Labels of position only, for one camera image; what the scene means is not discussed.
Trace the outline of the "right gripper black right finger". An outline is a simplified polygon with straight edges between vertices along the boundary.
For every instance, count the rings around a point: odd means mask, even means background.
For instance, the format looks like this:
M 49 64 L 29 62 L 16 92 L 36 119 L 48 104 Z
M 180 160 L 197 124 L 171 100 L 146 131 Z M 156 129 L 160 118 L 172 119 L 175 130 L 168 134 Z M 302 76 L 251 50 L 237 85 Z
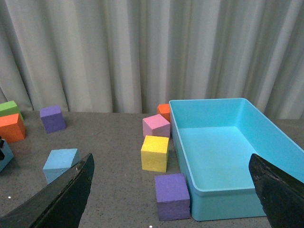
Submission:
M 257 154 L 249 172 L 268 222 L 273 228 L 304 226 L 304 184 Z

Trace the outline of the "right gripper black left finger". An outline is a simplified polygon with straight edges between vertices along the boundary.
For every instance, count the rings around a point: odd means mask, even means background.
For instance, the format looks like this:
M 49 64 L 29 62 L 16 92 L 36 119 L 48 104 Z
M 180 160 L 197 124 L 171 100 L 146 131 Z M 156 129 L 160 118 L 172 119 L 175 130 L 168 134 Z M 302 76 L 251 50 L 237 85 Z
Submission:
M 1 217 L 2 228 L 77 228 L 91 191 L 95 164 L 82 158 L 16 209 Z

